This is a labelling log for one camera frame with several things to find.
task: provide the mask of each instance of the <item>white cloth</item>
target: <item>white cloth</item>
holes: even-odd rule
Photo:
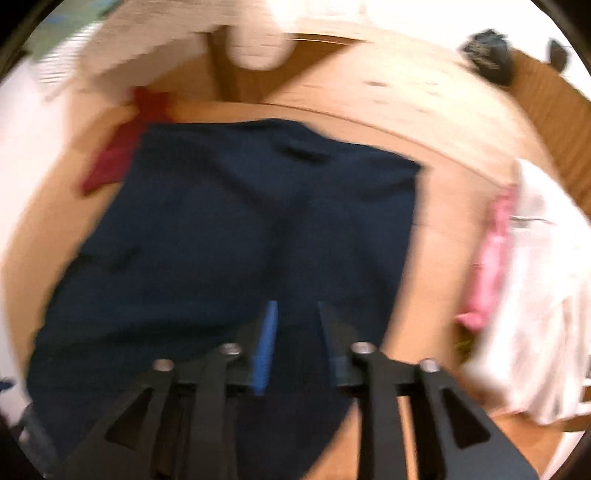
[[[465,364],[513,413],[576,415],[591,345],[591,225],[562,188],[519,160],[521,185],[498,309]]]

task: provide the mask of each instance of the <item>screw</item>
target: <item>screw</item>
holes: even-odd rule
[[[375,345],[371,342],[355,342],[353,345],[351,345],[351,350],[353,353],[367,355],[369,353],[375,352]]]
[[[419,366],[421,367],[421,370],[429,374],[439,372],[441,370],[439,362],[434,358],[426,358],[425,360],[421,360],[419,362]]]
[[[174,362],[167,358],[159,358],[158,360],[154,360],[152,368],[159,372],[170,372],[174,368]]]
[[[224,343],[220,347],[220,351],[224,355],[240,355],[242,353],[242,349],[237,343]]]

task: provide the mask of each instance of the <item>pink cloth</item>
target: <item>pink cloth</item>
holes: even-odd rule
[[[510,244],[509,217],[515,210],[517,185],[506,187],[491,203],[485,236],[456,321],[478,333],[488,325],[499,303]]]

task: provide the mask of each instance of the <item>clothing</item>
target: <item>clothing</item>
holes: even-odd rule
[[[486,232],[480,244],[466,298],[456,321],[472,333],[480,332],[496,310],[505,278],[506,256],[510,249],[509,217],[514,212],[517,186],[500,192],[490,206]]]
[[[276,300],[269,387],[239,404],[238,468],[303,476],[350,406],[327,379],[317,302],[381,342],[419,169],[277,119],[150,128],[37,335],[28,388],[59,454],[154,359],[198,358]]]
[[[467,377],[541,424],[576,414],[591,345],[591,226],[562,188],[519,161],[512,249],[499,307]]]
[[[145,87],[136,87],[133,94],[138,113],[129,122],[117,127],[109,143],[97,155],[92,169],[80,185],[83,194],[125,178],[141,136],[150,124],[174,123],[166,113],[168,93],[150,92]]]

